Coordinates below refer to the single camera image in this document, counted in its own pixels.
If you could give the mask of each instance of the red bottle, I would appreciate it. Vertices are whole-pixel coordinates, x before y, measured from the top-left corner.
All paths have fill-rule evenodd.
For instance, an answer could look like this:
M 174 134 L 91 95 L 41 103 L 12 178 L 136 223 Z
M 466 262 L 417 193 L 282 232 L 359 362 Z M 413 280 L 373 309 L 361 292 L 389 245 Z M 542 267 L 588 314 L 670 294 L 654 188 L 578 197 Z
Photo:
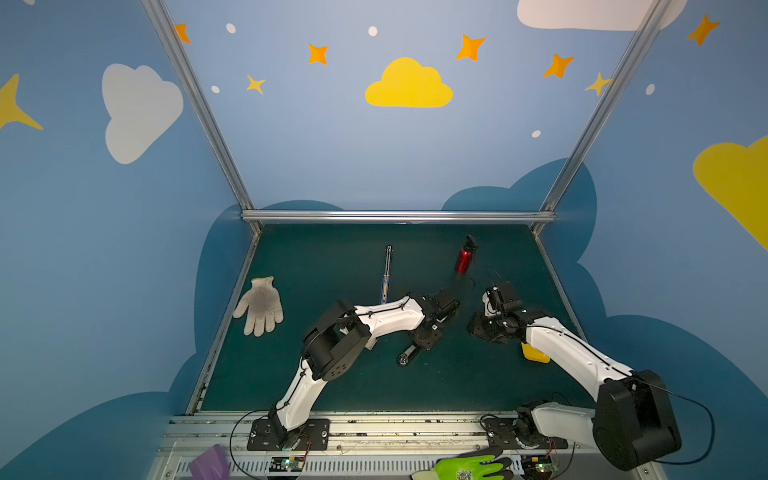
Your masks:
M 472 235 L 467 235 L 467 241 L 461 250 L 458 251 L 458 258 L 456 259 L 456 266 L 454 269 L 459 275 L 467 273 L 469 264 L 472 263 L 472 259 L 475 257 L 475 252 L 478 249 L 478 243 Z

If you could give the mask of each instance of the metal bar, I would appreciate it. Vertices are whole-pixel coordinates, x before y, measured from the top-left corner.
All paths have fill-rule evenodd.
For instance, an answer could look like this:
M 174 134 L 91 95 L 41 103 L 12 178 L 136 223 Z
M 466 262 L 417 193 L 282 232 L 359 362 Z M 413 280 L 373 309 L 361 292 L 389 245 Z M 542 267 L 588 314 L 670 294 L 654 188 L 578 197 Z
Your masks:
M 205 95 L 200 88 L 200 82 L 197 80 L 194 69 L 192 69 L 190 59 L 187 57 L 184 46 L 181 44 L 181 40 L 176 34 L 176 28 L 170 17 L 170 12 L 168 12 L 163 0 L 141 1 L 144 3 L 144 8 L 147 9 L 149 18 L 152 20 L 154 29 L 157 31 L 157 35 L 163 42 L 163 46 L 165 47 L 166 53 L 168 53 L 168 58 L 170 59 L 171 64 L 179 75 L 184 90 L 187 91 L 190 103 L 197 113 L 200 123 L 203 125 L 210 146 L 214 149 L 214 153 L 218 157 L 219 163 L 221 163 L 221 168 L 224 170 L 224 174 L 227 175 L 227 179 L 232 186 L 232 191 L 235 193 L 237 201 L 240 202 L 240 206 L 243 210 L 252 209 L 253 202 L 250 200 L 243 178 L 237 170 L 235 160 L 230 153 L 227 142 L 224 140 L 224 136 L 221 133 L 221 129 L 219 129 L 219 125 L 210 109 L 210 105 L 206 101 Z M 254 233 L 258 233 L 258 225 L 253 226 L 253 230 Z
M 605 122 L 611 115 L 611 112 L 619 102 L 621 94 L 624 93 L 624 89 L 632 79 L 634 72 L 640 66 L 646 53 L 648 53 L 648 49 L 654 42 L 654 39 L 660 30 L 661 19 L 670 3 L 671 0 L 654 0 L 649 7 L 645 18 L 640 23 L 640 27 L 637 29 L 627 50 L 624 52 L 624 56 L 622 56 L 619 61 L 619 64 L 611 77 L 611 83 L 607 85 L 607 90 L 600 96 L 598 104 L 594 108 L 594 111 L 592 111 L 592 115 L 589 117 L 587 125 L 584 127 L 584 131 L 581 132 L 581 136 L 576 142 L 574 150 L 565 161 L 562 170 L 560 170 L 560 174 L 554 181 L 547 197 L 544 199 L 544 203 L 541 204 L 541 211 L 554 211 L 554 208 L 562 198 L 565 189 L 568 188 L 576 171 L 586 158 L 589 149 L 600 134 L 600 130 L 602 130 Z M 543 227 L 543 223 L 537 222 L 533 226 L 534 233 L 538 234 Z
M 232 322 L 232 312 L 234 312 L 237 301 L 240 299 L 240 292 L 243 291 L 243 285 L 245 284 L 245 279 L 248 275 L 250 263 L 253 261 L 253 255 L 256 253 L 256 245 L 258 245 L 259 239 L 260 235 L 254 233 L 253 240 L 250 243 L 250 247 L 248 247 L 248 253 L 246 253 L 245 260 L 243 261 L 243 266 L 240 268 L 240 275 L 237 277 L 235 288 L 232 290 L 230 302 L 227 304 L 227 310 L 224 312 L 224 318 L 221 319 L 221 324 L 216 332 L 214 343 L 210 346 L 210 350 L 208 350 L 208 357 L 205 359 L 203 369 L 200 371 L 200 376 L 197 378 L 197 385 L 195 386 L 190 402 L 187 405 L 187 415 L 192 415 L 198 410 L 198 404 L 203 398 L 203 390 L 207 388 L 207 384 L 210 381 L 210 375 L 214 372 L 216 361 L 219 359 L 219 354 L 221 353 L 221 346 L 224 343 L 224 337 L 227 336 L 227 330 L 230 328 L 230 323 Z
M 384 210 L 243 210 L 244 220 L 301 220 L 334 222 L 452 221 L 489 223 L 552 222 L 554 212 L 444 212 Z
M 549 270 L 549 274 L 552 277 L 552 281 L 554 281 L 554 287 L 558 289 L 560 300 L 563 302 L 563 305 L 565 305 L 565 310 L 568 312 L 568 317 L 571 319 L 572 323 L 576 327 L 576 331 L 578 335 L 581 337 L 581 339 L 587 342 L 587 337 L 586 335 L 584 335 L 584 330 L 581 329 L 581 325 L 579 325 L 578 319 L 576 319 L 576 312 L 574 312 L 573 308 L 571 307 L 571 302 L 568 301 L 568 296 L 565 295 L 565 289 L 563 289 L 563 284 L 560 283 L 560 279 L 558 278 L 558 273 L 554 271 L 554 266 L 552 265 L 552 262 L 549 260 L 549 255 L 547 255 L 547 250 L 544 248 L 544 244 L 541 242 L 541 239 L 539 238 L 538 235 L 534 235 L 534 239 L 536 240 L 538 251 L 539 253 L 541 253 L 541 258 L 544 259 L 544 263 L 546 263 L 547 265 L 547 270 Z

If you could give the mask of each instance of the blue wall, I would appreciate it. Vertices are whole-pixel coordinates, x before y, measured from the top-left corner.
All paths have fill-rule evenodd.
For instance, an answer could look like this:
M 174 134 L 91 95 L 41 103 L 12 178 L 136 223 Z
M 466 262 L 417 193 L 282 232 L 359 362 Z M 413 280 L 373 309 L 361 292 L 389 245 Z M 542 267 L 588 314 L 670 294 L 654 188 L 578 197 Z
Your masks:
M 720 26 L 699 46 L 687 36 L 704 15 Z M 768 467 L 765 455 L 743 456 L 744 442 L 768 439 L 768 251 L 693 172 L 713 144 L 749 147 L 768 135 L 768 65 L 757 60 L 767 15 L 757 0 L 689 0 L 542 232 L 590 342 L 714 411 L 712 455 L 665 467 L 671 480 L 762 478 Z M 684 447 L 668 459 L 695 458 L 707 415 L 677 400 L 674 408 Z
M 179 84 L 141 3 L 30 2 L 0 7 L 0 87 L 42 127 L 0 102 L 0 478 L 142 478 L 251 232 L 186 99 L 134 163 L 107 149 L 109 65 Z
M 184 47 L 259 208 L 311 200 L 352 210 L 537 210 L 543 196 L 518 205 L 461 193 L 508 189 L 567 157 L 598 100 L 585 88 L 598 72 L 611 76 L 632 35 L 532 28 L 509 0 L 167 5 L 186 25 Z M 456 60 L 463 35 L 486 38 L 477 61 Z M 309 63 L 308 44 L 328 46 L 327 65 Z M 563 78 L 545 78 L 555 54 L 574 60 Z M 401 57 L 436 68 L 450 103 L 367 103 L 367 87 Z M 248 76 L 265 81 L 263 94 L 247 90 Z

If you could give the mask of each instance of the purple object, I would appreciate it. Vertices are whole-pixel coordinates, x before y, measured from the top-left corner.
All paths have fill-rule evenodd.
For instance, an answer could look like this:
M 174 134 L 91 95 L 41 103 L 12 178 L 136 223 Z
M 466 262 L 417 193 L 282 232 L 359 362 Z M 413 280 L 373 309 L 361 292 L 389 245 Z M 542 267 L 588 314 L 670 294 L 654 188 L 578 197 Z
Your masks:
M 216 444 L 190 463 L 194 480 L 227 480 L 230 469 L 221 445 Z

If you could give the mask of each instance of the green mat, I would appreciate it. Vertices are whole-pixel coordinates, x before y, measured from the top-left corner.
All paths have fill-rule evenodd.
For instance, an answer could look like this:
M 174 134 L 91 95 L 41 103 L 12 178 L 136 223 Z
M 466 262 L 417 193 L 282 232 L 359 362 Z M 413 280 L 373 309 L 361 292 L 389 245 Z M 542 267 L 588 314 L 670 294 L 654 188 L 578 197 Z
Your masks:
M 382 337 L 326 386 L 314 409 L 511 410 L 552 399 L 553 392 L 573 405 L 593 406 L 554 362 L 530 362 L 519 343 L 489 345 L 467 333 L 470 317 L 482 308 L 483 290 L 492 280 L 498 283 L 484 264 L 511 281 L 528 305 L 545 308 L 574 330 L 525 225 L 267 225 L 243 292 L 250 279 L 274 276 L 285 320 L 259 338 L 243 335 L 245 317 L 232 320 L 202 409 L 268 409 L 285 394 L 299 364 L 303 334 L 325 310 L 338 299 L 378 303 L 386 245 L 393 248 L 392 301 L 452 284 L 456 255 L 469 233 L 480 248 L 469 278 L 454 284 L 462 305 L 437 346 L 402 368 L 396 359 L 410 337 L 406 332 Z

